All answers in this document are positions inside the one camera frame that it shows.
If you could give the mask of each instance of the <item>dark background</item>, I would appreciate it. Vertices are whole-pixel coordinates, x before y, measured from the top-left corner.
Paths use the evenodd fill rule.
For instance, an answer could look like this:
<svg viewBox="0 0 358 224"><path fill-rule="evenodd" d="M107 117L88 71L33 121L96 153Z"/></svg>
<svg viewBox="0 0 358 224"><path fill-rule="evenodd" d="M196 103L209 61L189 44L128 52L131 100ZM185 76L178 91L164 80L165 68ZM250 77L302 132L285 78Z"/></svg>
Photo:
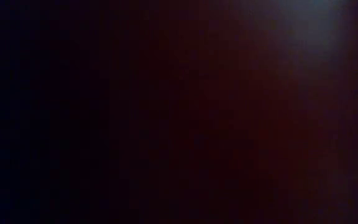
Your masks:
<svg viewBox="0 0 358 224"><path fill-rule="evenodd" d="M326 52L272 1L0 0L0 223L358 223L342 7Z"/></svg>

